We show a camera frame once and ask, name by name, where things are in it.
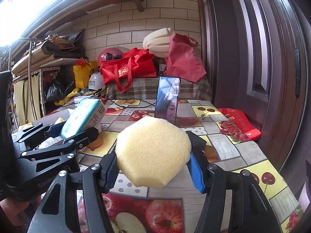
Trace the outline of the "red plastic bag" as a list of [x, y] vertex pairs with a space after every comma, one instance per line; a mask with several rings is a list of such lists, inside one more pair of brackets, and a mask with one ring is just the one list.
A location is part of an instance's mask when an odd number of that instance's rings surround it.
[[232, 108], [219, 108], [218, 110], [232, 121], [250, 140], [257, 140], [261, 137], [260, 130], [249, 122], [242, 111]]

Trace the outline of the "cream foam roll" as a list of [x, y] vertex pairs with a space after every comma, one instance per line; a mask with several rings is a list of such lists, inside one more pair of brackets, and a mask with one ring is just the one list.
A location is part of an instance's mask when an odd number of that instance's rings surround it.
[[171, 28], [162, 28], [151, 32], [144, 38], [143, 48], [158, 58], [168, 58], [170, 36], [173, 33], [174, 31]]

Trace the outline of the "white shallow box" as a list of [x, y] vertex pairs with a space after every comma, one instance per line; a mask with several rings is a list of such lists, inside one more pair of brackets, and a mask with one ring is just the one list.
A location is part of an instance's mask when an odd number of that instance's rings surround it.
[[[45, 116], [42, 119], [39, 119], [35, 122], [24, 124], [18, 128], [18, 130], [15, 130], [14, 132], [18, 131], [25, 131], [27, 128], [33, 127], [39, 123], [42, 123], [43, 125], [56, 125], [59, 123], [63, 123], [67, 121], [67, 119], [71, 116], [71, 114], [74, 112], [73, 109], [67, 108], [62, 111], [56, 111], [55, 113]], [[63, 138], [59, 135], [60, 132], [58, 131], [57, 135], [51, 135], [49, 138], [46, 138], [41, 144], [39, 144], [36, 149], [43, 149], [48, 148], [52, 145], [60, 145], [63, 143]]]

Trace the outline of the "black plastic bag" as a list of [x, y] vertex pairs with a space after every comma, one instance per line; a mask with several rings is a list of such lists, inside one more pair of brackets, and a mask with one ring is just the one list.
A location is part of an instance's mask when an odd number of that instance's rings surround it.
[[75, 88], [75, 82], [72, 81], [66, 86], [61, 84], [57, 79], [54, 79], [49, 83], [45, 89], [45, 99], [49, 103], [63, 100], [65, 96]]

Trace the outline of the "red helmet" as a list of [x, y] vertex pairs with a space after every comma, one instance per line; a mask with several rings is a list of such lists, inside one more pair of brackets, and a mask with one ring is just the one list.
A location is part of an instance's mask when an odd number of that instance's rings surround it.
[[123, 56], [123, 52], [116, 47], [106, 48], [102, 52], [100, 52], [98, 56], [98, 66], [105, 61], [111, 61], [114, 59], [120, 59]]

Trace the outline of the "smartphone on stand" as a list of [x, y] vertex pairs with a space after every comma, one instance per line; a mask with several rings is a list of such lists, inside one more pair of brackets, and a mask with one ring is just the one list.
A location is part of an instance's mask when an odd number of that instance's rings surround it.
[[180, 93], [180, 78], [160, 77], [156, 96], [155, 117], [175, 124]]

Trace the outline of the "white helmet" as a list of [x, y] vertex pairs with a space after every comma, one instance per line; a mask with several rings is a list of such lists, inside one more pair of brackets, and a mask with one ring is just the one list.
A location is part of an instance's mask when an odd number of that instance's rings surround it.
[[100, 74], [100, 72], [93, 73], [90, 76], [88, 88], [90, 90], [99, 90], [104, 87], [105, 87], [104, 79], [103, 79], [103, 76]]

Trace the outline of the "yellow shopping bag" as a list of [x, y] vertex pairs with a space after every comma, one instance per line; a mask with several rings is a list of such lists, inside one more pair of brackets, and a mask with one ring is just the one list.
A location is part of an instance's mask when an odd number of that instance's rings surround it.
[[90, 76], [98, 70], [97, 61], [79, 59], [73, 66], [76, 88], [84, 89], [88, 87]]

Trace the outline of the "blue tissue pack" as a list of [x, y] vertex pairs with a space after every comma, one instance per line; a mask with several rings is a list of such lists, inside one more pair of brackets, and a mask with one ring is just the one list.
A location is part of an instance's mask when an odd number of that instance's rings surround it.
[[68, 139], [88, 128], [97, 127], [106, 111], [102, 100], [98, 98], [85, 98], [81, 100], [65, 122], [60, 136]]

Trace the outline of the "red nonwoven bag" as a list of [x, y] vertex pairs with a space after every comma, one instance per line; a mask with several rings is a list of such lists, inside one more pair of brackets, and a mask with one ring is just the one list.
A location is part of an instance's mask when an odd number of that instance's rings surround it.
[[174, 33], [170, 36], [164, 74], [197, 83], [206, 75], [202, 59], [195, 50], [198, 42], [189, 36]]

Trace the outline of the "red tote bag gold print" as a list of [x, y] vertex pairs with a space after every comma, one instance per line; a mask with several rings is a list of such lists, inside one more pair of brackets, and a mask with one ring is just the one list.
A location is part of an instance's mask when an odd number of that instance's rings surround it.
[[102, 61], [100, 73], [105, 86], [115, 82], [117, 89], [124, 92], [132, 84], [133, 78], [156, 77], [154, 58], [155, 55], [149, 50], [133, 48], [124, 53], [121, 59]]

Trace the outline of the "large yellow sponge block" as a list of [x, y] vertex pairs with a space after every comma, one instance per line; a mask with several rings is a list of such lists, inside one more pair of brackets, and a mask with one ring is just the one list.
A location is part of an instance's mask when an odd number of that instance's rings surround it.
[[115, 153], [136, 187], [163, 188], [190, 160], [191, 141], [167, 120], [145, 116], [118, 134]]

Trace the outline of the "metal shelf with curtain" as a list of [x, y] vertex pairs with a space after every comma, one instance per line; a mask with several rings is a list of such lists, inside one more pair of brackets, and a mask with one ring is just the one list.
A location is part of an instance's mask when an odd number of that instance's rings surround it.
[[6, 51], [6, 69], [13, 76], [9, 111], [13, 127], [35, 122], [56, 109], [56, 102], [46, 101], [45, 89], [54, 79], [64, 86], [75, 82], [73, 66], [86, 58], [82, 35], [80, 31], [45, 39], [20, 38], [28, 48], [15, 64], [11, 63], [12, 51]]

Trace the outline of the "dark wooden door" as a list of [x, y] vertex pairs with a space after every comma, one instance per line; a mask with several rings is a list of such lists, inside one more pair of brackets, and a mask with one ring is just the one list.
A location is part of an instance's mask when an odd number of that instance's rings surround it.
[[245, 113], [259, 147], [284, 170], [305, 115], [309, 71], [291, 0], [198, 0], [202, 57], [217, 107]]

